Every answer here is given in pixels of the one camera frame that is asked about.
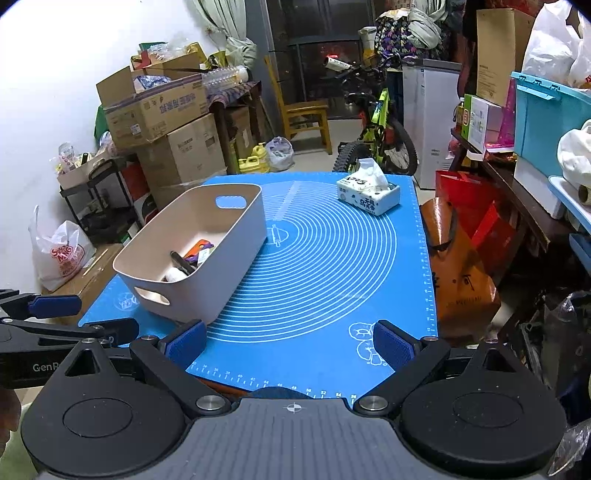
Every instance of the yellow plastic jug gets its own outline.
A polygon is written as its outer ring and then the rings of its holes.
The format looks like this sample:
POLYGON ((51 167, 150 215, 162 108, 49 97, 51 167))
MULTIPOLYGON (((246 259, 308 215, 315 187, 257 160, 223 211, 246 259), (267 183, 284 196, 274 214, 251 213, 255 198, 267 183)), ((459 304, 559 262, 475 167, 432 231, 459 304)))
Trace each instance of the yellow plastic jug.
POLYGON ((240 173, 267 173, 269 171, 268 167, 266 171, 261 171, 261 163, 254 155, 248 158, 240 158, 238 160, 238 167, 240 168, 240 173))
POLYGON ((259 172, 269 173, 269 162, 267 158, 267 149, 264 143, 259 143, 252 149, 252 155, 259 161, 259 172))

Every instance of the bicycle tire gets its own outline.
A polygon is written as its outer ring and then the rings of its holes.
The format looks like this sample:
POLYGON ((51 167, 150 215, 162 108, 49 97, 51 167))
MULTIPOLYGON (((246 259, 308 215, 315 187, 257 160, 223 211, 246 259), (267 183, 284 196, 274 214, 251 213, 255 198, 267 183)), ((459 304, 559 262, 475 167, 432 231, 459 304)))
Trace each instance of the bicycle tire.
POLYGON ((360 158, 371 158, 369 147, 361 140, 356 140, 346 144, 336 157, 333 172, 352 173, 357 161, 360 158))
POLYGON ((397 119, 390 118, 388 123, 394 129, 395 137, 400 139, 400 141, 406 147, 408 153, 408 167, 401 168, 398 165, 395 165, 394 163, 390 162, 389 166, 391 173, 394 173, 396 175, 413 176, 417 172, 418 168, 417 150, 414 148, 414 143, 411 140, 408 132, 404 129, 402 124, 397 119))

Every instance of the blue silicone mat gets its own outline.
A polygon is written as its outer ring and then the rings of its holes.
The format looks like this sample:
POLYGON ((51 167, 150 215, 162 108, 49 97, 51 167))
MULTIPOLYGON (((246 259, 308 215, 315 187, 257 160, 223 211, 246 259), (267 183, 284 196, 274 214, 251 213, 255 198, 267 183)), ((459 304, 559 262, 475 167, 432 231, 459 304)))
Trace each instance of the blue silicone mat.
MULTIPOLYGON (((315 398, 353 402, 392 374, 374 350, 373 325, 387 319, 420 338, 437 334, 431 269, 413 180, 400 205, 374 217, 337 199, 343 174, 216 177, 207 183, 262 186, 267 241, 187 369, 256 390, 282 385, 315 398)), ((173 322, 139 306, 116 276, 82 323, 133 316, 162 337, 173 322)))

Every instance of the blue plastic storage box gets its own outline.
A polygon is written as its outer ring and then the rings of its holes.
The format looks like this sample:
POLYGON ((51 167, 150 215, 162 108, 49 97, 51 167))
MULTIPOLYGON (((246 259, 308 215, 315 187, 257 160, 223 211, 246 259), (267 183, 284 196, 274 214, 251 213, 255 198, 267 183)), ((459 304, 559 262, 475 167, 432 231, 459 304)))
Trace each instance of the blue plastic storage box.
POLYGON ((547 177, 562 176, 558 141, 591 119, 591 95, 525 73, 511 76, 517 82, 515 153, 547 177))

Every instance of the tissue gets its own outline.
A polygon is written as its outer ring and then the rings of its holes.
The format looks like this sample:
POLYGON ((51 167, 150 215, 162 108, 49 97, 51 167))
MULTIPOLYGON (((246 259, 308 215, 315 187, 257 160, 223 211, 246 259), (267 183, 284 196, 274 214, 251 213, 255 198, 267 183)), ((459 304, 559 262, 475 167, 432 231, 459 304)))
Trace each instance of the tissue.
POLYGON ((381 215, 400 203, 400 186, 388 182, 373 158, 359 160, 359 170, 337 181, 337 195, 372 215, 381 215))

